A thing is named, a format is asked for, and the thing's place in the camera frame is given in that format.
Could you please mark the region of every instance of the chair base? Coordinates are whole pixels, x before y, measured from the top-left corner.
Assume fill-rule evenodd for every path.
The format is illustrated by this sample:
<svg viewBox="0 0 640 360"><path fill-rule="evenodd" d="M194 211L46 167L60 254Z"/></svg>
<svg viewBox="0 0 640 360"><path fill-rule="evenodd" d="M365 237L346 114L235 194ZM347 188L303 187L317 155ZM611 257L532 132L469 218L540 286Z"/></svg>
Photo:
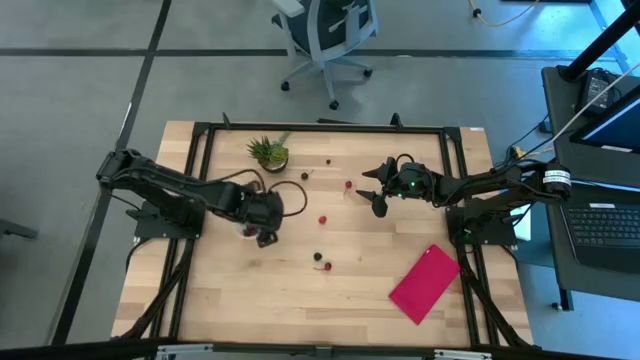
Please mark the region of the chair base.
<svg viewBox="0 0 640 360"><path fill-rule="evenodd" d="M349 67L355 67L358 69L363 69L364 70L363 75L367 79L370 78L371 75L373 74L373 69L371 68L371 66L365 63L349 60L344 57L334 59L325 63L320 63L320 64L315 63L313 60L309 59L304 63L298 65L295 69L291 71L291 73L289 73L289 75L287 75L287 77L282 79L282 82L280 83L280 90L289 91L290 90L289 80L294 79L302 74L309 73L311 71L320 70L324 73L324 82L325 82L325 85L327 86L329 99L331 100L331 102L329 103L329 108L331 110L338 110L340 103L338 103L338 101L336 100L335 94L333 92L333 74L331 71L331 67L333 65L344 65Z"/></svg>

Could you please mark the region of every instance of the succulent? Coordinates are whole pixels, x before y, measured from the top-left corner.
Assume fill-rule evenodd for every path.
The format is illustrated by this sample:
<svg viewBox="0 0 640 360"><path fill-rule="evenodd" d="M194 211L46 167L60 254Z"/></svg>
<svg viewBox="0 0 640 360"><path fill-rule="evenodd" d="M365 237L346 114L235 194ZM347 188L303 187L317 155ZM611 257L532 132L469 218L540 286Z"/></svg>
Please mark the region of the succulent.
<svg viewBox="0 0 640 360"><path fill-rule="evenodd" d="M263 136L261 141L251 140L249 154L252 158L258 160L258 163L265 167L277 167L287 161L289 150L282 146L289 137L286 131L276 142L269 141L269 138Z"/></svg>

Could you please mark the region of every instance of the desk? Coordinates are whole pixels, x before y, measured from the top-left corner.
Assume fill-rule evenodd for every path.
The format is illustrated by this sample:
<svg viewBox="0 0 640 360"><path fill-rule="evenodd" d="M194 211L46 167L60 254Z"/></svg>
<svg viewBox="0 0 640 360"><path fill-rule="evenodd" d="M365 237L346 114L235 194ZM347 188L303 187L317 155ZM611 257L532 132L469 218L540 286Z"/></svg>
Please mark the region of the desk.
<svg viewBox="0 0 640 360"><path fill-rule="evenodd" d="M549 119L553 132L557 133L575 114L572 106L578 99L580 84L568 83L562 80L558 75L558 70L551 67L542 70L542 79ZM620 81L620 90L624 94L638 82L638 79L634 78L622 79ZM577 120L576 124L572 125L569 130L581 126L584 121L585 119ZM635 186L640 184L640 172L637 171L640 168L640 156L637 154L611 154L612 152L593 146L571 143L567 136L560 137L556 141L555 152L558 161L571 170L574 179L602 182L611 182L611 179L624 179L620 184L627 183L631 186L634 183ZM620 155L628 155L626 166L620 166ZM594 161L598 164L597 172L593 170L592 164ZM602 171L603 166L608 166L606 172ZM615 196L616 191L607 191ZM624 196L626 196L626 201L629 201L630 195L625 192ZM556 277L561 289L640 301L640 287L638 287L640 275L624 274L580 265L573 257L560 208L558 206L547 206L547 210Z"/></svg>
<svg viewBox="0 0 640 360"><path fill-rule="evenodd" d="M193 126L191 122L167 124L159 164L184 169ZM461 133L469 173L486 171L491 159L484 131L464 128ZM217 130L207 178L258 168L247 155L246 144L253 137L277 138L280 134ZM354 192L378 189L375 179L360 173L378 167L387 156L404 152L443 172L438 137L294 131L286 146L291 154L287 170L276 175L261 173L267 186L284 179L300 181L309 196L307 209L299 216L285 218L279 242L263 249L253 240L239 238L234 224L207 214L203 234L195 245L179 338L259 344L469 346L459 277L420 326L388 299L389 292L430 244L456 258L448 242L444 209L424 201L391 199L387 217L378 219ZM450 152L455 153L453 144ZM455 156L452 162L457 168ZM312 170L309 180L302 182L300 174ZM251 179L247 175L234 181ZM354 188L344 193L346 180L351 180ZM283 186L279 192L285 211L302 204L296 188ZM328 218L325 225L318 223L321 215ZM113 335L128 330L155 296L166 249L166 240L152 240L132 257ZM497 246L484 246L483 250L495 303L519 335L531 342L512 258ZM319 267L313 260L315 252L332 262L331 272L314 269ZM170 299L161 334L167 333L171 309ZM480 338L486 343L484 314L477 299L475 309Z"/></svg>

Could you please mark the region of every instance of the potted plant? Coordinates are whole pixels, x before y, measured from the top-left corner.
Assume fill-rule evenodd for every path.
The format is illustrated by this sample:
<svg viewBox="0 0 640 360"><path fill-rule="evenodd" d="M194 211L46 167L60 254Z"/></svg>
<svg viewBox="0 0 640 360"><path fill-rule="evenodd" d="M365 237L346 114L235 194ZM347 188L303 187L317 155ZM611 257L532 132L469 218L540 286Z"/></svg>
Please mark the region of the potted plant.
<svg viewBox="0 0 640 360"><path fill-rule="evenodd" d="M272 174L282 172L289 162L289 149L283 146L288 137L289 132L286 131L276 142L269 141L266 136L262 137L262 141L252 139L251 144L247 145L249 154L258 160L265 171Z"/></svg>

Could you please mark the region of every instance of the black desk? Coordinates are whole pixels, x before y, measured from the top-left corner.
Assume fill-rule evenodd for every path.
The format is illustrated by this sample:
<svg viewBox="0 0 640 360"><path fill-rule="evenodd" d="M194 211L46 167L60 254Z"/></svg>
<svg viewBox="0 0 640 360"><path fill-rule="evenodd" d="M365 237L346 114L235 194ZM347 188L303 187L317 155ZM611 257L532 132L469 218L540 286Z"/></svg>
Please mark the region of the black desk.
<svg viewBox="0 0 640 360"><path fill-rule="evenodd" d="M573 106L578 99L580 84L565 82L558 75L558 70L551 67L542 70L542 80L551 127L553 132L556 133L575 114ZM620 81L618 88L624 94L638 83L640 83L640 80L637 78L625 78ZM584 121L585 119L578 119L569 131L580 127L584 124ZM571 143L569 142L569 136L562 136L556 141L555 152L558 161L571 169L574 179L589 179L602 182L611 182L611 179L616 179L616 183L620 185L635 185L635 187L639 187L640 171L637 171L637 169L640 169L640 156L637 154L624 154L628 155L628 159L625 159L625 161L628 161L627 166L636 169L635 174L633 174L634 171L625 171L624 167L620 166L619 159L621 154L611 154L610 151L592 146ZM599 166L606 167L608 172L606 176L602 174L602 167L594 173L593 164L595 162ZM628 192L601 188L594 189L597 189L595 191L598 192L609 192L614 196L619 194L624 196L627 201L640 202L638 199L630 199ZM548 206L547 211L556 277L561 289L561 295L566 295L566 292L563 294L564 289L640 301L640 286L638 286L640 284L640 275L595 269L578 264L573 257L560 208Z"/></svg>

